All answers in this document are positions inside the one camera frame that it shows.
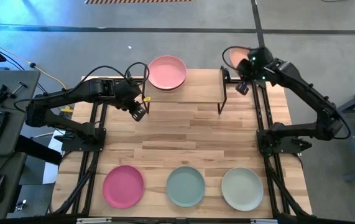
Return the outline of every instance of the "mint green plate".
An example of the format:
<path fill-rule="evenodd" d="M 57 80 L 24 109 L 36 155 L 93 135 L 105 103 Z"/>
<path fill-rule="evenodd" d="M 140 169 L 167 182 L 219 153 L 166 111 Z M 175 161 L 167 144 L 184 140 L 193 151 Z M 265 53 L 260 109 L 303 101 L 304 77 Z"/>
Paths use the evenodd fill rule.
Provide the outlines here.
<path fill-rule="evenodd" d="M 167 179 L 167 195 L 180 207 L 192 207 L 205 195 L 205 180 L 194 167 L 176 168 Z"/>

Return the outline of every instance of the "magenta plate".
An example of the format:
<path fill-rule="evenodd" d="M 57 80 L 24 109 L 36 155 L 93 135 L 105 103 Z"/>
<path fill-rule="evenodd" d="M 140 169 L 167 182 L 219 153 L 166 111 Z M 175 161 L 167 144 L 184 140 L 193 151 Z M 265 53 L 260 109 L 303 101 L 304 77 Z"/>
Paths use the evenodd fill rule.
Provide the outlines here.
<path fill-rule="evenodd" d="M 148 80 L 158 89 L 170 90 L 180 86 L 187 77 L 185 64 L 174 56 L 161 56 L 148 66 Z"/>
<path fill-rule="evenodd" d="M 144 180 L 133 166 L 119 166 L 111 170 L 103 184 L 105 201 L 114 208 L 129 208 L 141 199 Z"/>

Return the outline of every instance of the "gray floor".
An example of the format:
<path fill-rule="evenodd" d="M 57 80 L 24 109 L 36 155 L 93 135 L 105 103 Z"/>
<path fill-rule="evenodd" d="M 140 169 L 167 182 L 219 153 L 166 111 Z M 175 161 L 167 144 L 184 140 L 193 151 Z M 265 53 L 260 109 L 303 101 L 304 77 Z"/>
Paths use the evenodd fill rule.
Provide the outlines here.
<path fill-rule="evenodd" d="M 118 5 L 81 2 L 0 0 L 0 24 L 255 28 L 250 0 Z M 257 3 L 264 29 L 355 30 L 355 0 L 334 3 L 257 0 Z M 293 62 L 304 79 L 314 83 L 317 90 L 337 105 L 355 94 L 355 35 L 275 34 L 265 35 L 264 39 L 274 56 Z M 71 87 L 98 65 L 124 70 L 133 62 L 149 63 L 165 54 L 180 57 L 188 68 L 218 68 L 222 64 L 220 54 L 226 47 L 254 47 L 258 42 L 256 34 L 0 31 L 0 45 L 36 62 Z M 110 74 L 107 70 L 97 73 Z M 40 82 L 48 91 L 60 88 L 45 76 Z M 293 123 L 315 120 L 315 113 L 289 90 L 287 99 Z M 24 127 L 22 133 L 34 136 L 49 131 Z M 347 142 L 311 141 L 314 146 L 303 153 L 303 163 L 313 213 L 323 218 L 355 221 L 355 182 L 343 180 L 344 174 L 355 170 Z"/>

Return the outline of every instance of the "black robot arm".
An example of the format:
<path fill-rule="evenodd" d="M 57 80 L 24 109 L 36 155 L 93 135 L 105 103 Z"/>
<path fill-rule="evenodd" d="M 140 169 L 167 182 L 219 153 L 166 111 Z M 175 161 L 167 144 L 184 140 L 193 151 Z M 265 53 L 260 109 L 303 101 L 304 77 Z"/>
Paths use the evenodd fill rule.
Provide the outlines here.
<path fill-rule="evenodd" d="M 77 123 L 53 114 L 50 109 L 85 101 L 112 105 L 117 109 L 128 111 L 133 119 L 140 121 L 145 115 L 145 110 L 139 102 L 135 101 L 140 94 L 139 86 L 131 78 L 118 83 L 109 78 L 93 78 L 69 90 L 35 96 L 26 108 L 25 123 L 32 127 L 50 126 L 66 130 L 84 142 L 95 141 L 98 132 L 93 123 Z"/>
<path fill-rule="evenodd" d="M 333 139 L 342 127 L 342 121 L 336 110 L 336 105 L 321 95 L 300 76 L 297 68 L 290 62 L 273 58 L 266 47 L 251 49 L 248 59 L 243 59 L 237 66 L 237 71 L 244 82 L 257 80 L 268 81 L 271 85 L 280 85 L 292 90 L 317 113 L 314 123 L 284 125 L 274 123 L 268 130 L 261 132 L 259 144 L 267 148 L 275 148 L 284 137 L 309 136 L 319 140 Z M 300 144 L 301 151 L 311 147 L 309 142 L 293 139 Z"/>

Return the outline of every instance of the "yellow cable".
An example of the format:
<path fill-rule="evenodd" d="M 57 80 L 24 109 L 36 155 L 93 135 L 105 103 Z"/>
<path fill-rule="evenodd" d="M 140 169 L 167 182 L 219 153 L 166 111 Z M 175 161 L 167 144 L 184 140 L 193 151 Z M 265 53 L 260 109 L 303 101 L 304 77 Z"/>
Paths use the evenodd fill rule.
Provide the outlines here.
<path fill-rule="evenodd" d="M 16 55 L 16 54 L 10 52 L 10 51 L 8 51 L 8 50 L 2 48 L 1 46 L 0 46 L 0 49 L 2 49 L 3 51 L 5 51 L 5 52 L 7 52 L 7 53 L 9 53 L 9 54 L 11 54 L 11 55 L 13 55 L 13 56 L 15 56 L 16 58 L 19 58 L 20 60 L 23 60 L 23 61 L 26 62 L 28 65 L 31 64 L 30 61 L 28 61 L 28 60 L 26 60 L 26 59 L 24 59 L 24 58 L 22 58 L 22 57 L 20 57 L 20 56 L 18 56 L 18 55 Z M 42 72 L 43 74 L 47 75 L 48 77 L 50 77 L 50 78 L 52 78 L 52 79 L 58 81 L 58 82 L 64 87 L 64 89 L 67 89 L 66 86 L 64 85 L 64 83 L 61 82 L 59 79 L 57 79 L 57 78 L 51 76 L 50 74 L 48 74 L 47 72 L 45 72 L 43 69 L 41 69 L 41 68 L 38 67 L 38 66 L 34 66 L 34 68 L 36 68 L 37 70 L 39 70 L 39 71 Z"/>

